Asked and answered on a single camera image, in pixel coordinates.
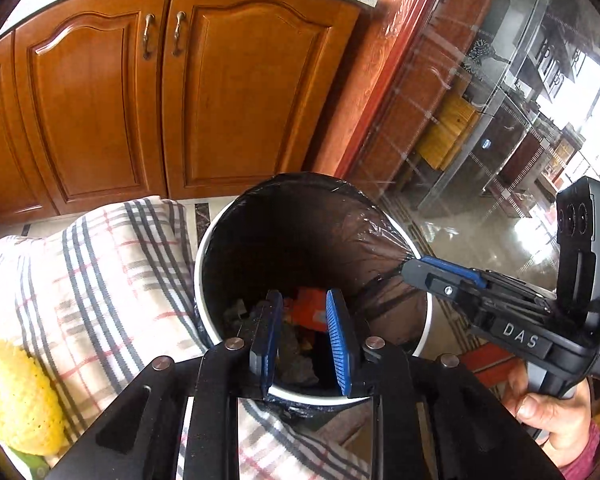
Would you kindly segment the person's right hand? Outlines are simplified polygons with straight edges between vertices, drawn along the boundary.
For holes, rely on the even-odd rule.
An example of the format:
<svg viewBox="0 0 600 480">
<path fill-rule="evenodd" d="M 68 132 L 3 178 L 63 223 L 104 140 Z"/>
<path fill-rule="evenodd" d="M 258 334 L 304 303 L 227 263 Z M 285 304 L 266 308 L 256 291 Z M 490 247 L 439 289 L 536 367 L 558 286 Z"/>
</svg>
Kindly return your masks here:
<svg viewBox="0 0 600 480">
<path fill-rule="evenodd" d="M 518 422 L 548 432 L 540 447 L 566 479 L 585 479 L 591 473 L 600 428 L 592 419 L 586 379 L 570 399 L 542 396 L 528 390 L 526 366 L 519 361 L 508 374 L 503 404 Z"/>
</svg>

